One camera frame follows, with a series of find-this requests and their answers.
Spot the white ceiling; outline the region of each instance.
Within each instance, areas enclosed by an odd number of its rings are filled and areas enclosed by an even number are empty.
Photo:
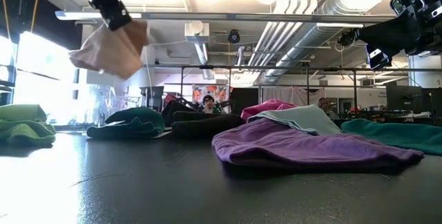
[[[78,11],[83,8],[88,10],[87,0],[49,0],[63,10]],[[180,12],[247,12],[247,13],[269,13],[272,6],[260,3],[262,0],[122,0],[130,11],[180,11]],[[389,0],[384,0],[375,8],[370,10],[372,15],[390,15],[392,12],[388,6]],[[185,21],[150,21],[152,36],[158,43],[170,43],[184,41]],[[236,51],[238,45],[226,45],[227,33],[232,29],[238,29],[241,34],[241,42],[257,42],[260,38],[266,23],[244,22],[244,21],[211,21],[209,22],[211,41],[209,51],[227,52]],[[314,53],[314,66],[338,66],[341,64],[340,53],[332,49],[318,50]],[[190,63],[197,64],[198,59],[195,48],[192,44],[180,43],[163,46],[157,49],[157,56],[164,63],[181,64],[186,59]],[[224,63],[227,56],[212,56],[210,62]],[[364,48],[350,48],[343,53],[343,64],[345,66],[361,65],[365,61]]]

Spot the pink towel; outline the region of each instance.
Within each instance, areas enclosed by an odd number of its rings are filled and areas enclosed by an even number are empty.
[[[141,52],[147,44],[147,21],[134,20],[116,31],[101,26],[80,50],[69,55],[77,68],[104,71],[127,80],[143,67]]]
[[[256,106],[250,106],[246,109],[242,110],[241,118],[247,120],[248,118],[257,115],[258,113],[262,111],[268,111],[268,110],[285,110],[285,109],[292,109],[295,108],[296,105],[283,102],[280,100],[267,100],[266,102],[256,105]]]

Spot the ceiling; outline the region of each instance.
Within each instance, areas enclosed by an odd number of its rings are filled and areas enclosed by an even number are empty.
[[[67,11],[90,10],[87,0],[49,0],[57,7]],[[275,3],[268,4],[268,0],[122,0],[129,11],[160,11],[160,12],[244,12],[244,13],[270,13],[275,10]],[[384,0],[376,7],[372,8],[369,15],[391,15],[392,11],[388,6],[389,0]],[[198,64],[198,56],[195,46],[184,41],[185,21],[153,20],[149,21],[151,35],[157,44],[180,42],[167,46],[157,47],[157,59],[165,64]],[[209,21],[210,42],[209,52],[217,52],[218,55],[209,55],[211,64],[227,64],[234,60],[233,55],[219,55],[237,51],[240,46],[254,47],[258,42],[265,26],[265,22],[245,22],[245,21]],[[243,45],[227,44],[227,33],[232,30],[239,30],[241,34],[240,43]],[[365,49],[360,45],[355,45],[342,53],[336,51],[336,37],[330,40],[329,49],[312,50],[313,59],[310,66],[363,66],[365,64]],[[278,58],[274,58],[270,64],[275,64]],[[406,59],[405,56],[399,58],[400,62]]]

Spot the beige cloth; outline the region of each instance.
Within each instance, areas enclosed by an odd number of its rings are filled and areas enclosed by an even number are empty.
[[[77,68],[104,71],[127,80],[143,67],[141,54],[147,44],[147,21],[134,20],[116,31],[101,26],[69,56]]]

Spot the purple towel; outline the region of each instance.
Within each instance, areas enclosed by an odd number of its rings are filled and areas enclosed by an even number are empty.
[[[301,170],[385,169],[418,162],[424,156],[351,134],[311,136],[267,119],[222,132],[212,145],[225,162]]]

